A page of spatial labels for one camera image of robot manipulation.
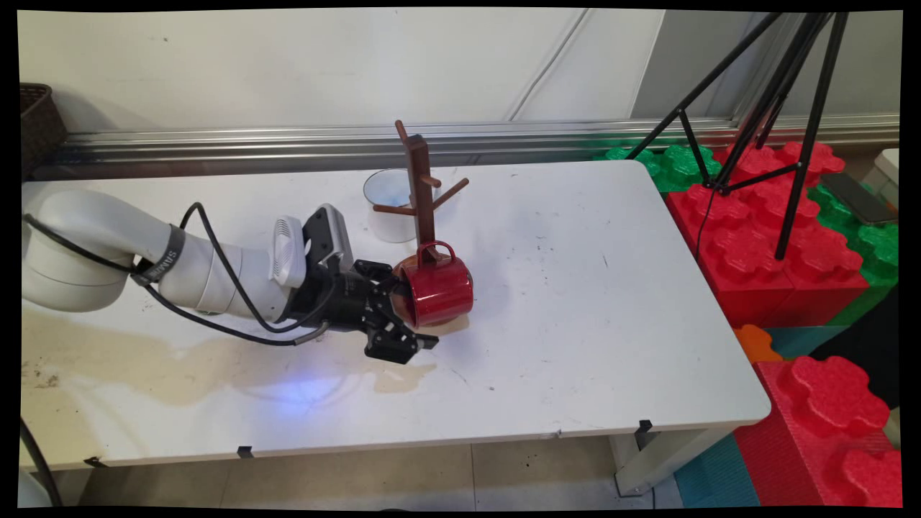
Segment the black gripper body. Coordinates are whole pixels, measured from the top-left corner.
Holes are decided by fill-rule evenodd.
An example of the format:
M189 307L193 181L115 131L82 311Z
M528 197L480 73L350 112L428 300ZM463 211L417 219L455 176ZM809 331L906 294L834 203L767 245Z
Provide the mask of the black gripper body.
M356 273L356 262L346 271L317 263L303 284L293 289L287 302L287 318L300 327L319 327L329 322L339 332L364 332L365 314L375 314L366 299L365 279Z

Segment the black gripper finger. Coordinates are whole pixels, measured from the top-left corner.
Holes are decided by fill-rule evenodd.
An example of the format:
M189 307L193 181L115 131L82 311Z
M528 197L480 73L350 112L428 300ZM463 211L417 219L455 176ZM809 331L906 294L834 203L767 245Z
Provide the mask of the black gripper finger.
M433 350L440 341L434 335L414 332L395 314L365 314L366 357L406 364L420 350Z
M388 263L356 260L356 273L365 279L366 299L378 297L407 297L407 281L394 274Z

